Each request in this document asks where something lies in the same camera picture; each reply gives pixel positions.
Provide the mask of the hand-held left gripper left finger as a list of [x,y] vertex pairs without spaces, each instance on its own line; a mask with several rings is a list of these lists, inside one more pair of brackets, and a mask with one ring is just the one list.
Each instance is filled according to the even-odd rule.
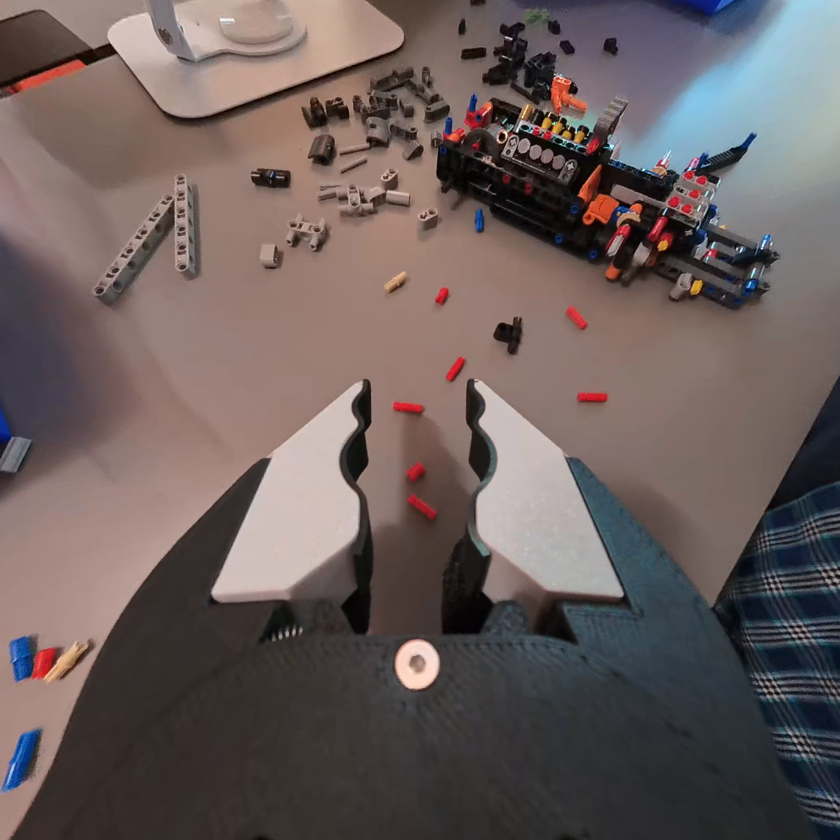
[[211,590],[216,603],[330,602],[369,631],[373,538],[369,380],[352,384],[274,449]]

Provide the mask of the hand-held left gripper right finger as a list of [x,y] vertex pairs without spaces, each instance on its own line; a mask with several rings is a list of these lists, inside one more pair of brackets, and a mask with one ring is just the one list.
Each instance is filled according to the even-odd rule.
[[493,606],[515,602],[551,624],[558,602],[614,605],[624,589],[571,462],[487,383],[469,379],[469,466],[479,484],[444,573],[446,634],[476,634]]

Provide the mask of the lego car chassis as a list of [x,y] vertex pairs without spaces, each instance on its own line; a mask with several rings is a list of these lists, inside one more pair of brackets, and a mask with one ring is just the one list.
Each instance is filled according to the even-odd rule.
[[682,170],[669,155],[653,168],[620,161],[611,143],[627,102],[613,99],[594,129],[527,103],[471,95],[462,128],[437,147],[441,192],[486,204],[531,235],[605,266],[629,286],[652,270],[672,284],[671,300],[702,296],[732,310],[770,291],[780,258],[771,235],[753,241],[720,223],[719,172]]

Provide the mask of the black lego gear rack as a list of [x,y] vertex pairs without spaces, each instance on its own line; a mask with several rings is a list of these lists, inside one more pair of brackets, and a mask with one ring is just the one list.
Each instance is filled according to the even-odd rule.
[[734,145],[723,152],[708,157],[698,171],[702,170],[703,172],[709,174],[716,173],[739,163],[749,151],[751,144],[756,140],[757,136],[758,135],[756,133],[751,133],[740,144]]

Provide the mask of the scattered red lego pins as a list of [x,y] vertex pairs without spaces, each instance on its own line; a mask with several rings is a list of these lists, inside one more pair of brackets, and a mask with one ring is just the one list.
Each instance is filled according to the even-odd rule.
[[[588,321],[586,321],[581,313],[574,307],[567,308],[566,316],[578,329],[583,330],[588,326]],[[457,360],[450,366],[450,369],[446,374],[447,382],[453,382],[455,380],[455,378],[463,370],[465,363],[466,359],[464,357],[459,356],[457,358]],[[607,400],[608,394],[606,392],[579,392],[577,395],[577,401],[579,403],[605,403]],[[396,413],[421,415],[424,412],[424,406],[420,403],[394,402],[392,404],[392,410]],[[417,481],[425,475],[425,472],[426,470],[424,465],[415,463],[407,470],[406,476],[411,481]],[[436,519],[437,511],[429,506],[424,500],[417,497],[415,493],[409,495],[407,503],[413,509],[425,516],[426,519],[430,521],[434,521]]]

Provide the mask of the long grey lego beam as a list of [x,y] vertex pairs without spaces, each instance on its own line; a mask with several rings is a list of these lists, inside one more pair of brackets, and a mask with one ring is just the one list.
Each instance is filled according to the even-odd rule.
[[196,205],[193,184],[186,174],[174,178],[175,268],[188,280],[196,277]]
[[110,305],[130,288],[160,242],[169,234],[174,222],[174,205],[174,195],[164,194],[100,277],[91,291],[94,298]]

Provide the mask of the pile of grey lego pieces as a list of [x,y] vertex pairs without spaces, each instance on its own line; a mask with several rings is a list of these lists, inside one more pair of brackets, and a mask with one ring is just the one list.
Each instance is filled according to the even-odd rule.
[[[419,139],[419,129],[411,120],[416,115],[415,102],[398,93],[407,89],[415,99],[424,105],[423,120],[433,123],[446,121],[446,131],[451,130],[449,118],[450,106],[434,89],[430,69],[422,68],[418,77],[413,68],[396,68],[390,73],[373,77],[367,99],[353,95],[350,104],[341,97],[321,101],[317,97],[309,100],[309,105],[301,107],[304,121],[311,130],[325,129],[330,121],[348,121],[352,111],[360,119],[364,130],[364,140],[350,146],[337,148],[335,138],[329,133],[319,133],[313,137],[308,153],[308,160],[315,165],[330,165],[338,156],[350,158],[339,165],[339,174],[348,175],[366,164],[368,154],[377,149],[386,149],[392,140],[403,144],[402,158],[405,162],[420,159],[425,147]],[[390,167],[383,172],[380,180],[373,186],[359,187],[355,183],[342,184],[331,181],[320,182],[318,200],[336,200],[339,213],[347,217],[367,217],[378,212],[380,206],[410,207],[409,192],[398,189],[399,172]],[[426,232],[438,225],[439,213],[434,207],[422,210],[417,216],[420,231]],[[310,250],[318,252],[329,235],[328,223],[321,219],[313,223],[302,214],[298,214],[287,223],[286,242],[296,247],[306,242]],[[280,249],[274,244],[263,244],[259,250],[259,263],[266,269],[276,269],[280,265]]]

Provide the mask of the pile of black lego pieces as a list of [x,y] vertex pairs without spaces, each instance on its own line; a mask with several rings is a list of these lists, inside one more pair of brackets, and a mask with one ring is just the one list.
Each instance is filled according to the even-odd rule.
[[[570,78],[560,71],[559,59],[572,57],[575,48],[569,40],[562,39],[558,42],[556,51],[532,51],[526,36],[529,30],[534,35],[542,31],[551,36],[560,36],[563,32],[559,19],[552,16],[547,25],[526,26],[523,20],[513,24],[501,24],[500,43],[492,51],[485,47],[465,47],[461,50],[460,57],[462,60],[491,57],[494,60],[493,64],[482,73],[481,79],[484,84],[509,88],[536,107],[551,106],[555,112],[567,111],[559,108],[558,99],[552,101],[551,84],[555,74]],[[576,97],[582,100],[579,88]]]

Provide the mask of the person's torso in plaid shirt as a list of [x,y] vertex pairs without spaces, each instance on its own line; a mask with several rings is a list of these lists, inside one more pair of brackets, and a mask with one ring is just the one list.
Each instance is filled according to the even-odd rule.
[[839,838],[839,383],[722,588],[734,646],[794,795]]

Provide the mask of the black and orange object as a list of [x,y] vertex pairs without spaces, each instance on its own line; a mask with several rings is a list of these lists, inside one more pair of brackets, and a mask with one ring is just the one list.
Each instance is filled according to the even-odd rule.
[[45,10],[1,21],[1,97],[72,75],[96,59],[82,39]]

